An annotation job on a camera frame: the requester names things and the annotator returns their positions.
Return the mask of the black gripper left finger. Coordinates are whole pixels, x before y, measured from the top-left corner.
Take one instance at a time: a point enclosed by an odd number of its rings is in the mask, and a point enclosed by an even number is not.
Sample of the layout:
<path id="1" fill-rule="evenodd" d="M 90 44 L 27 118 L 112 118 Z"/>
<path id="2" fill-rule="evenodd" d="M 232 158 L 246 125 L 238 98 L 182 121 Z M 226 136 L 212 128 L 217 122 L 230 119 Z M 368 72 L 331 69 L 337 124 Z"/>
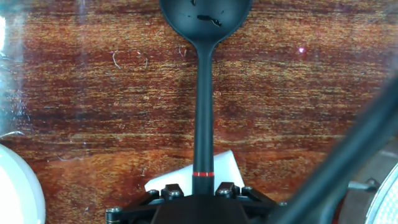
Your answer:
<path id="1" fill-rule="evenodd" d="M 105 223 L 134 223 L 152 218 L 162 204 L 182 197 L 183 191 L 178 184 L 168 184 L 162 190 L 149 190 L 125 207 L 107 208 Z"/>

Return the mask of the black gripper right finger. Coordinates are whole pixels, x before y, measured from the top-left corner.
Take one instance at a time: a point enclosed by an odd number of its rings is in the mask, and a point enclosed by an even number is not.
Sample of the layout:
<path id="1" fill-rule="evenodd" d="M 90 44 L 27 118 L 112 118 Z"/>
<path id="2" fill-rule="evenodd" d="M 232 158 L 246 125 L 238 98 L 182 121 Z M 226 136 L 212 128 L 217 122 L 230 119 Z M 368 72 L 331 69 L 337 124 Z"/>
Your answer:
<path id="1" fill-rule="evenodd" d="M 220 183 L 215 195 L 238 201 L 249 217 L 268 217 L 271 211 L 282 206 L 253 187 L 244 186 L 241 188 L 233 182 Z"/>

